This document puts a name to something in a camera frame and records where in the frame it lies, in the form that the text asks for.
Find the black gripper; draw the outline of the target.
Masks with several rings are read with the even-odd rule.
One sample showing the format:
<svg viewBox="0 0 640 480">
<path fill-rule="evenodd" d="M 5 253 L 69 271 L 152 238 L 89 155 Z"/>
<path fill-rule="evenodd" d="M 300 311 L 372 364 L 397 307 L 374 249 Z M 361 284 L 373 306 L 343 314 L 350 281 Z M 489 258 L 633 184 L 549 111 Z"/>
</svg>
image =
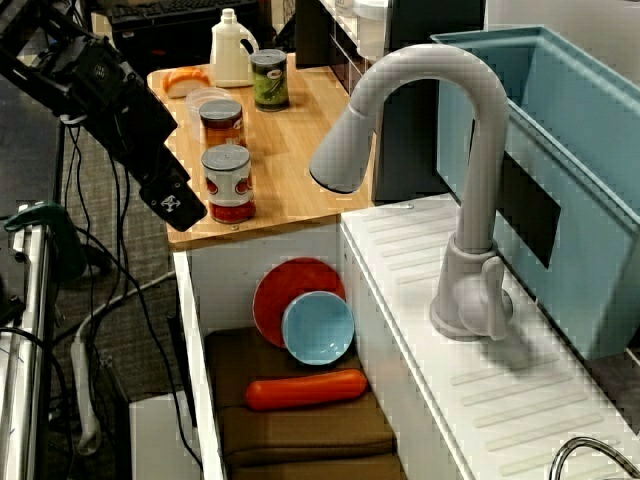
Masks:
<svg viewBox="0 0 640 480">
<path fill-rule="evenodd" d="M 137 74 L 115 84 L 107 104 L 87 114 L 85 129 L 143 187 L 142 200 L 164 222 L 186 231 L 207 212 L 190 176 L 165 145 L 177 122 Z"/>
</svg>

